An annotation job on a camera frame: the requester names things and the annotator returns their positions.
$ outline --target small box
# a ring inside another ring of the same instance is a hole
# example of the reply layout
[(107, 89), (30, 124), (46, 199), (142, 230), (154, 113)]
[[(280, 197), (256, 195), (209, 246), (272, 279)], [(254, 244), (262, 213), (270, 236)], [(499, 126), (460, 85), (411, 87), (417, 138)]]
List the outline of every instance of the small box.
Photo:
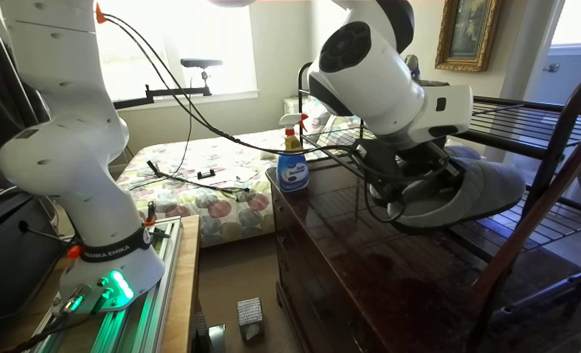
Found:
[(238, 326), (246, 344), (260, 342), (266, 336), (266, 317), (260, 299), (238, 303)]

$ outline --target floral bedspread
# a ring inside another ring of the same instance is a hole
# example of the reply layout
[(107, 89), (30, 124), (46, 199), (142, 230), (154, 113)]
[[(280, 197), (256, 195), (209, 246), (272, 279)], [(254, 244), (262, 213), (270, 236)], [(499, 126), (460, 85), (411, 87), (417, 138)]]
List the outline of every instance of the floral bedspread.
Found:
[[(358, 124), (352, 121), (335, 121), (331, 134), (323, 134), (319, 146), (350, 144), (358, 132), (354, 128)], [(252, 146), (284, 150), (284, 130), (236, 138)], [(148, 162), (180, 179), (233, 191), (158, 179)], [(162, 144), (142, 150), (121, 175), (119, 185), (132, 193), (142, 215), (148, 213), (150, 203), (156, 203), (158, 219), (199, 215), (201, 246), (211, 248), (276, 232), (272, 185), (266, 177), (274, 166), (276, 156), (225, 138)]]

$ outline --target picture frame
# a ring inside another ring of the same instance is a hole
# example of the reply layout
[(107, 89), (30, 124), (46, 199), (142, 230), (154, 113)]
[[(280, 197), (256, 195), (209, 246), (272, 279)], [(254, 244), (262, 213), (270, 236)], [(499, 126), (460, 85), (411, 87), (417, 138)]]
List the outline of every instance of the picture frame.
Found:
[(501, 0), (446, 0), (437, 70), (488, 71)]

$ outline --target window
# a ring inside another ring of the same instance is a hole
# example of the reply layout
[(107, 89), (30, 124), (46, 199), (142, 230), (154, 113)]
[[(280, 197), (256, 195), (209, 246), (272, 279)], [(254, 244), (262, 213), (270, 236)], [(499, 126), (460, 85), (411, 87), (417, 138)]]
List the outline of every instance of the window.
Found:
[(581, 44), (581, 0), (566, 0), (552, 46)]
[[(203, 87), (201, 70), (182, 60), (221, 60), (209, 68), (213, 95), (254, 93), (256, 68), (250, 9), (211, 0), (101, 0), (103, 13), (132, 24), (164, 58), (182, 87)], [(113, 101), (142, 99), (146, 85), (166, 89), (138, 46), (115, 24), (97, 28), (103, 73)]]

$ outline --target spray bottle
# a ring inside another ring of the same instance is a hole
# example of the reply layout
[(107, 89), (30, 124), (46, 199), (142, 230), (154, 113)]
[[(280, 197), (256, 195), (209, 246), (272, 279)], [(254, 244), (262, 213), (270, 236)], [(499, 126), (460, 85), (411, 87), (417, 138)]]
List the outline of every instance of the spray bottle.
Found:
[(309, 187), (311, 172), (301, 140), (295, 136), (295, 124), (301, 124), (305, 115), (287, 115), (280, 121), (286, 126), (286, 152), (278, 158), (278, 185), (284, 193), (297, 193)]

